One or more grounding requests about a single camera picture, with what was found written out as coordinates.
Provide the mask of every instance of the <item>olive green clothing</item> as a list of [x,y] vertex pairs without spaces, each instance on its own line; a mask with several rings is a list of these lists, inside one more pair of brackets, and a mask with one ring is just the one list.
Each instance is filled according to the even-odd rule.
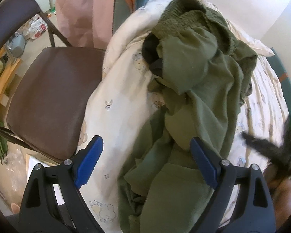
[[226,158],[257,55],[197,0],[173,0],[152,33],[162,77],[149,84],[165,106],[143,126],[119,176],[124,233],[185,233],[213,190],[197,169],[190,140]]

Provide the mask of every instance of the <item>wooden shelf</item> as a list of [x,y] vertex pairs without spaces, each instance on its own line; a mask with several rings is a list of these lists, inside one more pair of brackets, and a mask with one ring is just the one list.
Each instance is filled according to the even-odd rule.
[[0,102],[2,97],[4,96],[4,91],[8,86],[9,82],[15,75],[16,69],[21,64],[21,59],[16,59],[14,64],[10,60],[8,60],[3,73],[0,76]]

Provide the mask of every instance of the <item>white comforter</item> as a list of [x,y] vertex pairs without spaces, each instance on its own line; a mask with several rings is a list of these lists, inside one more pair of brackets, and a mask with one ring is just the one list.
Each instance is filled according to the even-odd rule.
[[[159,94],[147,90],[152,74],[141,55],[141,48],[144,38],[170,1],[149,1],[117,30],[106,50],[103,81],[87,103],[78,149],[84,148],[94,135],[100,135],[104,140],[104,150],[88,183],[80,192],[106,233],[121,232],[117,189],[121,166],[130,154],[144,122],[164,104]],[[207,0],[199,1],[217,10]],[[239,133],[246,130],[279,144],[288,110],[278,78],[265,58],[273,55],[272,51],[229,21],[228,25],[237,38],[259,54],[251,80],[253,93],[241,107],[228,159],[234,165],[250,166],[256,163],[264,169],[266,159],[246,148]],[[230,217],[236,195],[237,188],[223,221]]]

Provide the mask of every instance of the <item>paper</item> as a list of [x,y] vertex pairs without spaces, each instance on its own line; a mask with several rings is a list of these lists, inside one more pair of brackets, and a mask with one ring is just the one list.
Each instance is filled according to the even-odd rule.
[[[30,174],[34,168],[34,166],[36,164],[42,164],[44,167],[49,167],[47,164],[42,163],[40,160],[37,160],[36,158],[34,158],[33,156],[30,156],[29,158],[29,166],[28,166],[28,173],[27,173],[27,180],[29,180]],[[59,185],[57,184],[53,184],[54,187],[54,191],[55,191],[55,196],[56,196],[56,200],[58,205],[62,205],[64,204],[64,198],[61,194],[61,189],[59,188]]]

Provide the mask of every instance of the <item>brown chair seat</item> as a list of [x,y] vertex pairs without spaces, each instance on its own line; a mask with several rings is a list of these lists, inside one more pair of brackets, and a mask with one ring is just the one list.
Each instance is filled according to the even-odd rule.
[[73,156],[87,101],[102,80],[104,51],[44,49],[11,100],[7,125],[33,149],[55,161]]

